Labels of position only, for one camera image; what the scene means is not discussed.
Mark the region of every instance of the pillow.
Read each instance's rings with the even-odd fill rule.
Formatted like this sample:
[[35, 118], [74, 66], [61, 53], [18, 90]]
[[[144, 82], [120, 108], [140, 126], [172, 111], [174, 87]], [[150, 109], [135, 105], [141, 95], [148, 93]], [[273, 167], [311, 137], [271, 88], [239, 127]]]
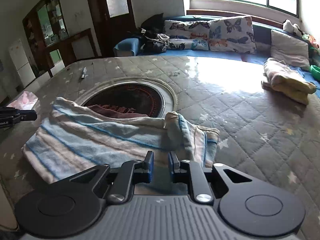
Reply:
[[179, 22], [172, 20], [164, 21], [164, 34], [171, 39], [196, 39], [207, 40], [209, 38], [209, 22]]
[[310, 70], [308, 44], [285, 33], [271, 30], [271, 57], [287, 65]]
[[209, 24], [210, 50], [257, 54], [251, 16], [212, 20]]
[[115, 57], [136, 56], [139, 53], [140, 47], [141, 44], [138, 38], [128, 38], [120, 41], [113, 48], [113, 53], [115, 54]]
[[208, 43], [203, 39], [170, 39], [168, 49], [209, 50]]

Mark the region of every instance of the green container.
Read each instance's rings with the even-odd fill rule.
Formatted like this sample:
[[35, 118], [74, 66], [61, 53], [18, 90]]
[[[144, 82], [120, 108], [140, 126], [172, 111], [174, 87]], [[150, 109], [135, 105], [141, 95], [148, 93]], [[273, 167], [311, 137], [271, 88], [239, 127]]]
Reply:
[[317, 67], [316, 65], [311, 65], [310, 72], [316, 80], [320, 81], [320, 68], [319, 67]]

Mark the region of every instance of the yellow towel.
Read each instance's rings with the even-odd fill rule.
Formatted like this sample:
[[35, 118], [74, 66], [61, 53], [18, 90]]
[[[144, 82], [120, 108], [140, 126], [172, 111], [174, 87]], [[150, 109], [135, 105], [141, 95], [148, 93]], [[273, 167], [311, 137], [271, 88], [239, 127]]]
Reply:
[[264, 64], [264, 72], [270, 83], [270, 87], [284, 93], [289, 98], [302, 103], [309, 104], [308, 94], [316, 92], [316, 86], [300, 76], [300, 74], [290, 69], [287, 65], [269, 58]]

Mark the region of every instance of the white pillow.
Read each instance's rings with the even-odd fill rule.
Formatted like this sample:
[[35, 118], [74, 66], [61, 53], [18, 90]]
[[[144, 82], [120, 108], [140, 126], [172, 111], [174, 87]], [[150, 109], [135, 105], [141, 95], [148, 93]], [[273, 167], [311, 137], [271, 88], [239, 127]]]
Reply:
[[212, 20], [208, 40], [212, 51], [232, 51], [256, 54], [251, 16], [237, 16]]
[[285, 33], [271, 30], [271, 57], [287, 65], [310, 71], [308, 44]]
[[203, 39], [170, 39], [167, 49], [209, 50], [207, 41]]
[[164, 21], [164, 34], [171, 39], [197, 39], [205, 41], [209, 38], [210, 26], [206, 21], [179, 22], [172, 20]]

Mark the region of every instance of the mattress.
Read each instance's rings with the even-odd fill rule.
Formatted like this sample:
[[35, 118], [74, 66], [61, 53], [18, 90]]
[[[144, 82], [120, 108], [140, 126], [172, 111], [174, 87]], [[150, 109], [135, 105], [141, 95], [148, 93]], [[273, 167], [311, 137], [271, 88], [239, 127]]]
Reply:
[[[87, 76], [79, 82], [84, 66]], [[320, 102], [310, 95], [310, 104], [303, 106], [263, 90], [262, 73], [262, 65], [206, 57], [138, 56], [73, 63], [36, 92], [39, 120], [22, 122], [1, 139], [2, 185], [15, 203], [45, 184], [22, 156], [21, 147], [48, 116], [55, 97], [74, 101], [105, 80], [156, 77], [176, 91], [177, 111], [188, 121], [220, 130], [215, 161], [296, 194], [307, 209], [301, 231], [306, 239], [317, 239]]]

